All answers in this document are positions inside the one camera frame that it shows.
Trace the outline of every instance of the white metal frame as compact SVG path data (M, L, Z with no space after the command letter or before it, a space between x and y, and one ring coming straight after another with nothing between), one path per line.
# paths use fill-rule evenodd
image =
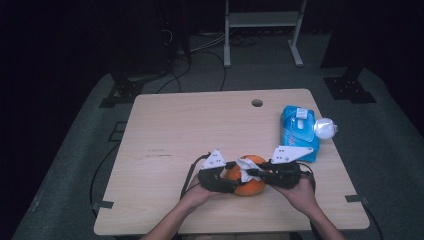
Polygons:
M297 39L302 26L307 0L302 0L299 11L289 12L241 12L230 13L229 0L225 1L225 42L224 66L231 66L230 58L230 28L234 27L279 27L294 26L293 38L288 40L290 51L297 67L303 66L303 61L297 50Z

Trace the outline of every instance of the gray carpet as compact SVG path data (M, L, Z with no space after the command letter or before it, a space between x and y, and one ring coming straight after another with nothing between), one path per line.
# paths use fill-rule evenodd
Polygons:
M366 69L359 81L377 103L333 100L323 78L340 76L344 69L320 69L329 37L300 36L298 47L305 63L302 68L293 63L287 35L263 37L260 43L250 47L234 47L223 90L309 89L321 114L339 126L333 140L358 194L368 199L385 239L421 239L424 236L424 211L420 210L424 202L423 138L391 98L384 83ZM192 37L191 46L195 48L210 40ZM221 57L223 54L221 45L207 51ZM175 74L182 74L187 67L187 62L176 60ZM156 93L172 78L168 75L147 83L142 94ZM180 82L183 92L219 91L223 78L224 69L215 55L196 53L190 71ZM127 121L132 107L117 104L114 108L99 108L112 86L109 75L99 79L14 239L113 239L93 232L95 217L89 199L97 167L117 144L109 140L110 134L117 122ZM174 81L161 93L178 91ZM113 138L119 139L120 135L116 133ZM99 169L93 184L94 201L102 199L116 152L113 150ZM372 220L366 230L344 233L349 239L379 239ZM301 234L304 239L313 239L311 232Z

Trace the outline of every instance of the person's left hand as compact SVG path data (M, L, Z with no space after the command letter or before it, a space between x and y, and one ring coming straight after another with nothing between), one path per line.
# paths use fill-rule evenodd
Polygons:
M211 192L203 188L200 185L199 178L197 177L197 175L198 174L193 177L190 182L190 185L187 188L187 192L180 200L180 202L188 204L190 208L193 208L193 210L205 204L210 198L225 194L220 192Z

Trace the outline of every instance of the person's right hand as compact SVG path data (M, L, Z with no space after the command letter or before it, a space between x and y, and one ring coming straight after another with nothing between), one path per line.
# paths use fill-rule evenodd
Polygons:
M301 175L299 183L292 189L272 187L283 194L296 210L307 216L313 210L319 209L312 184L308 176L304 174Z

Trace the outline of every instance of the forearm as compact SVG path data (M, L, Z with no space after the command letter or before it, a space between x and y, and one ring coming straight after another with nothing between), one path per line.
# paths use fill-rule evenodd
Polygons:
M184 220L195 208L184 203L177 205L142 240L170 240L178 232Z
M320 236L325 240L345 240L343 234L334 226L334 224L328 219L324 212L317 208L306 216L311 220L311 223L315 226Z

